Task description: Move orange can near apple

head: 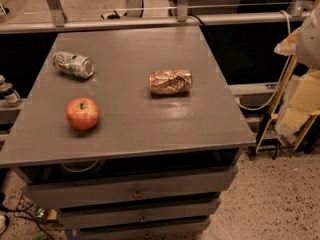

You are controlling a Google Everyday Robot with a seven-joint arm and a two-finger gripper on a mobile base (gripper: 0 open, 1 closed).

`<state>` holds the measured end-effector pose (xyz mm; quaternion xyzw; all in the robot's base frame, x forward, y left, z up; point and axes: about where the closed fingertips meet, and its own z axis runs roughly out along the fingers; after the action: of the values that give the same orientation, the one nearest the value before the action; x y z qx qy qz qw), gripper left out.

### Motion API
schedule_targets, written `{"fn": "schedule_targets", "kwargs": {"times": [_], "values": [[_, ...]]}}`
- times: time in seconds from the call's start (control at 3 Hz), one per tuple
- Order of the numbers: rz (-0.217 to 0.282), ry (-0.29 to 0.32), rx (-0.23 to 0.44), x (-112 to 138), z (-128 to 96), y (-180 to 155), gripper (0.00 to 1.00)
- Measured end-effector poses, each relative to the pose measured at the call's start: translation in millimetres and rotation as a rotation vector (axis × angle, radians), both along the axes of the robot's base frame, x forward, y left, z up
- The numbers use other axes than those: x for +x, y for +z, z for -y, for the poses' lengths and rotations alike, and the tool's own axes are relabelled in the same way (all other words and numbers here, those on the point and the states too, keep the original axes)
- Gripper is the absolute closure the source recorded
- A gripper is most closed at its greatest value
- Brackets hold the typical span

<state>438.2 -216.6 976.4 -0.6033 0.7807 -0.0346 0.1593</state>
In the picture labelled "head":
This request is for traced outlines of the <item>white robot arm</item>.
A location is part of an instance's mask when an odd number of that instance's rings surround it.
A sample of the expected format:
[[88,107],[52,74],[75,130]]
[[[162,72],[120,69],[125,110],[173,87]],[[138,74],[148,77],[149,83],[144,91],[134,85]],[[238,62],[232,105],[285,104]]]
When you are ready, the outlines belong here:
[[304,20],[297,39],[298,62],[320,69],[320,4]]

